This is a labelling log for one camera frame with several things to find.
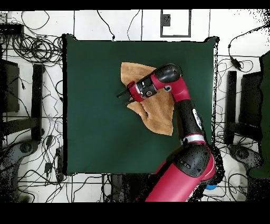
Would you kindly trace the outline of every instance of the folded cloth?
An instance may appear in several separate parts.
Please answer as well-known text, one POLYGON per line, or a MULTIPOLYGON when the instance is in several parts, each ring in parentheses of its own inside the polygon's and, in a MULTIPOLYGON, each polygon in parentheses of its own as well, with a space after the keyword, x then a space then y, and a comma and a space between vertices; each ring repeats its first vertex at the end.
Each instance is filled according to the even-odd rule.
MULTIPOLYGON (((139 81, 155 68, 142 64, 122 62, 121 81, 125 86, 131 81, 139 81)), ((172 135, 172 114, 174 101, 170 93, 163 89, 143 102, 132 102, 127 107, 141 116, 145 126, 157 134, 172 135)))

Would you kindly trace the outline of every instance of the towel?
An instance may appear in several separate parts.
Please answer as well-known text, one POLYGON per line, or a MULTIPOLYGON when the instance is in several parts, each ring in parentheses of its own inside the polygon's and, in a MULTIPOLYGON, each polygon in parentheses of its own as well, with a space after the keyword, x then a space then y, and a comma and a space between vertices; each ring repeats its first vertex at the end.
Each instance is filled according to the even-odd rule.
MULTIPOLYGON (((127 86, 131 81, 141 78, 154 71, 153 67, 142 64, 123 62, 121 65, 121 81, 127 86)), ((172 95, 163 89, 143 102, 132 102, 127 107, 141 116, 145 126, 154 133, 172 135, 172 114, 174 101, 172 95)))

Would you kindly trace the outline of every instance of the blue object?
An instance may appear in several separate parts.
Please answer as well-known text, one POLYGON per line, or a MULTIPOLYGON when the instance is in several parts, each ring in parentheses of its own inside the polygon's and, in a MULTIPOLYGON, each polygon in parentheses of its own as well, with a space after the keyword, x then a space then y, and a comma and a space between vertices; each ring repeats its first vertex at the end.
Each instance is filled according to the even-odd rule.
POLYGON ((207 189, 207 190, 213 190, 213 189, 215 189, 216 187, 217 187, 217 185, 209 185, 209 184, 208 184, 208 185, 206 186, 206 189, 207 189))

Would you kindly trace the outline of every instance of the floor tile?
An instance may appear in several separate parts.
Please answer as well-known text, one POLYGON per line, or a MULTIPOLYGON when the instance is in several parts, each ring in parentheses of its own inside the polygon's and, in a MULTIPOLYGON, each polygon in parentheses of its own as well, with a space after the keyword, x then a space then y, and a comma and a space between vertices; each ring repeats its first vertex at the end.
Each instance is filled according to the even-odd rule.
MULTIPOLYGON (((40 35, 61 36, 63 33, 73 33, 73 11, 48 11, 47 13, 50 19, 46 25, 44 24, 48 19, 48 15, 44 11, 26 11, 23 13, 23 21, 32 29, 37 29, 44 25, 39 30, 33 30, 34 33, 40 35)), ((9 13, 10 18, 8 22, 18 21, 22 23, 21 15, 22 11, 12 11, 9 13)), ((32 33, 27 28, 24 31, 32 36, 32 33)))
MULTIPOLYGON (((102 184, 85 184, 82 187, 83 184, 73 184, 73 192, 75 193, 75 199, 74 202, 98 202, 102 196, 101 196, 101 187, 102 184)), ((104 186, 104 192, 105 195, 109 195, 110 192, 110 186, 106 184, 104 186)))
MULTIPOLYGON (((240 35, 264 25, 259 10, 211 10, 210 36, 218 36, 218 54, 228 55, 230 41, 240 35)), ((246 34, 231 43, 231 55, 261 56, 270 50, 269 28, 246 34)))
POLYGON ((79 173, 79 174, 76 174, 74 177, 73 177, 73 182, 81 182, 81 183, 84 183, 84 182, 87 182, 87 183, 101 183, 101 174, 98 173, 93 173, 93 174, 87 174, 87 173, 79 173))
POLYGON ((144 41, 201 42, 208 38, 209 10, 191 10, 191 38, 161 38, 160 10, 143 10, 142 25, 142 40, 144 41))
MULTIPOLYGON (((116 41, 131 41, 141 38, 141 10, 99 10, 108 23, 116 41)), ((96 10, 75 11, 75 36, 78 40, 112 40, 112 34, 96 10)))
POLYGON ((60 185, 48 185, 48 186, 37 186, 40 184, 32 183, 20 183, 20 190, 32 193, 35 195, 34 203, 68 203, 66 196, 66 185, 64 183, 60 185))

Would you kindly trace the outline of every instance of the black monitor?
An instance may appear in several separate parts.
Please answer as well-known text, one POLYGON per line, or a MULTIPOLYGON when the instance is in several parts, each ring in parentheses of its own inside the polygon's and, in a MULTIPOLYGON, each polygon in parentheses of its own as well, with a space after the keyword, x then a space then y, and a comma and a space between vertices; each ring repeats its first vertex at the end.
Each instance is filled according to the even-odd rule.
POLYGON ((5 84, 5 86, 3 86, 5 90, 4 104, 1 104, 4 113, 18 112, 20 109, 18 102, 19 74, 20 69, 17 63, 6 60, 1 61, 0 78, 1 82, 5 84))
POLYGON ((241 80, 239 122, 255 127, 261 126, 261 72, 244 74, 241 80))

